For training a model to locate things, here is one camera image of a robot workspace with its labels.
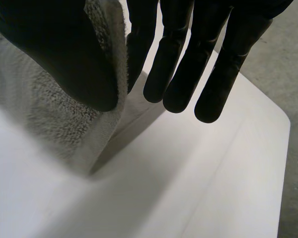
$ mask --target gray microfiber towel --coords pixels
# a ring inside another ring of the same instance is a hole
[[[114,133],[127,97],[125,25],[118,0],[88,0],[103,50],[114,63],[119,100],[107,113],[70,98],[35,61],[0,35],[0,107],[57,158],[88,174]]]

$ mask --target white plastic board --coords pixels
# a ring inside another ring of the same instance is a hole
[[[199,122],[216,57],[187,110],[162,113],[89,180],[0,113],[0,238],[277,237],[290,122],[242,75],[220,119]]]

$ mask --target gray floor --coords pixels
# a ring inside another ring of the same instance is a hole
[[[278,237],[298,238],[298,0],[276,17],[241,72],[291,120]]]

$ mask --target towel fold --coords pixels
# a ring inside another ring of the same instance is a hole
[[[85,12],[118,80],[107,113],[69,97],[35,61],[0,34],[0,107],[70,168],[88,174],[120,121],[127,97],[125,25],[117,0],[87,0]]]

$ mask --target black glove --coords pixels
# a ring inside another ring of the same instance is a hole
[[[251,47],[292,0],[161,0],[163,38],[144,87],[152,103],[182,112],[188,105],[214,49],[228,25],[222,49],[195,107],[203,122],[216,121]],[[132,31],[127,37],[129,92],[144,66],[154,38],[157,0],[127,0]],[[182,51],[191,11],[193,24],[185,55],[173,76]]]

